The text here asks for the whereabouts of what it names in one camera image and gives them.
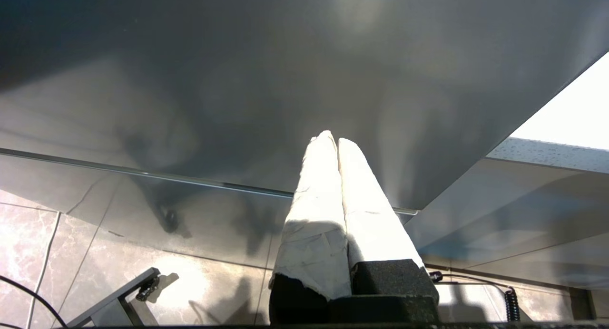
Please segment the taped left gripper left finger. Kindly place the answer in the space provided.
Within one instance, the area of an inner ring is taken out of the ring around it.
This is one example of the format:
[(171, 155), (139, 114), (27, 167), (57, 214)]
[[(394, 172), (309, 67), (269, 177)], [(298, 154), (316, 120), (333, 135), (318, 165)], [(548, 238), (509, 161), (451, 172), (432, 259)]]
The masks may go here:
[(269, 283), (270, 322), (328, 322), (350, 297), (338, 152), (329, 130), (309, 141)]

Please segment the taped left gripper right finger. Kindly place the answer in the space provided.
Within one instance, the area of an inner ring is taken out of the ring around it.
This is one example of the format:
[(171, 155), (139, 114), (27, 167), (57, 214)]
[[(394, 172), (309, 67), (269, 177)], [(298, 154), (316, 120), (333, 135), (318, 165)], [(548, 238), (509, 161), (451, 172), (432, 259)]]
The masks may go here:
[(341, 138), (338, 158), (353, 294), (439, 300), (420, 254), (362, 150)]

